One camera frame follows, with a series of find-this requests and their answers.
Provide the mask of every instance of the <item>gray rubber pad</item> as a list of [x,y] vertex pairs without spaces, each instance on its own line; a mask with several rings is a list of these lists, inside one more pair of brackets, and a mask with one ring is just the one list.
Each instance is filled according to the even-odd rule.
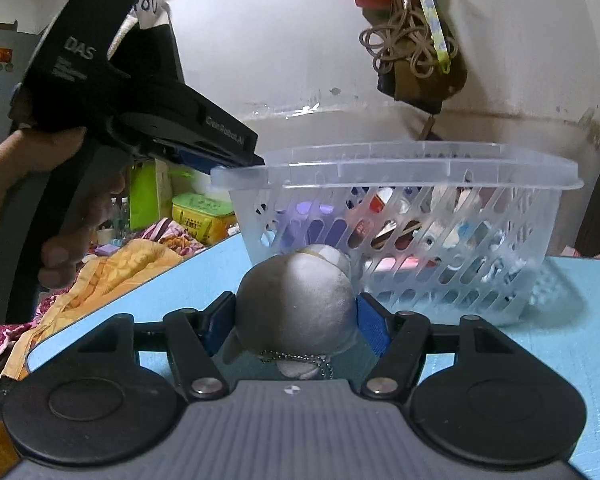
[[24,461],[7,480],[580,480],[555,463],[496,473],[425,446],[387,402],[345,380],[241,381],[222,400],[190,405],[161,444],[124,464],[54,470]]

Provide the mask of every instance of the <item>plush toy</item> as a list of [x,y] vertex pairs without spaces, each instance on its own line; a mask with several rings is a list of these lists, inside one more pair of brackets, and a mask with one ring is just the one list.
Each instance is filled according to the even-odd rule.
[[286,377],[314,377],[331,356],[355,343],[350,274],[344,254],[317,244],[254,266],[236,293],[235,327],[224,362],[248,350],[273,359]]

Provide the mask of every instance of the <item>purple object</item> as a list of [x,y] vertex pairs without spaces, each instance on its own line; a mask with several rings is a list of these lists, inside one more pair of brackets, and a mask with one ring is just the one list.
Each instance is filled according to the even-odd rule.
[[117,253],[119,250],[119,247],[112,244],[103,245],[96,249],[96,256],[111,256],[112,254]]
[[[288,223],[286,225],[285,232],[282,234],[282,240],[280,243],[280,250],[282,250],[283,253],[289,252],[298,247],[316,243],[320,237],[320,234],[324,234],[322,231],[325,224],[331,223],[331,220],[336,217],[333,205],[320,204],[320,218],[313,220],[309,224],[309,227],[304,234],[304,239],[300,244],[298,244],[298,237],[301,233],[302,223],[305,220],[305,217],[309,214],[309,211],[311,211],[312,205],[313,202],[299,202],[295,207],[295,211],[293,207],[291,208],[292,216],[288,219]],[[276,215],[282,222],[285,220],[287,212],[277,211]],[[326,234],[324,241],[321,243],[335,247],[346,229],[347,224],[343,219],[335,219],[329,229],[329,232]]]

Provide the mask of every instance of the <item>white plastic basket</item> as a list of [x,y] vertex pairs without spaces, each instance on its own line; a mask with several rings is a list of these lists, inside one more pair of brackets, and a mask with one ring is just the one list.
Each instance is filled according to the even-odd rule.
[[575,162],[479,142],[314,146],[265,161],[212,171],[252,263],[326,243],[349,255],[356,292],[450,324],[518,319],[560,194],[582,186]]

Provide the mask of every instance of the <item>light blue table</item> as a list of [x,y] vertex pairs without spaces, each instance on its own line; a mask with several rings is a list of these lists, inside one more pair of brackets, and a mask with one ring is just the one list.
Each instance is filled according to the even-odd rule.
[[[136,322],[145,322],[161,320],[178,308],[202,309],[223,291],[235,292],[250,266],[242,238],[230,238],[40,343],[30,352],[27,367],[35,370],[113,314],[129,312]],[[504,332],[563,375],[584,397],[587,426],[572,462],[592,480],[600,480],[600,261],[547,258],[536,289],[535,305],[529,305],[522,321]],[[430,357],[423,378],[449,366],[451,359]],[[170,376],[164,354],[142,352],[140,362]],[[277,377],[275,367],[261,365],[248,355],[231,367],[216,362],[230,382],[254,370],[259,379]],[[356,346],[336,357],[333,367],[338,376],[356,383],[374,362],[368,349]]]

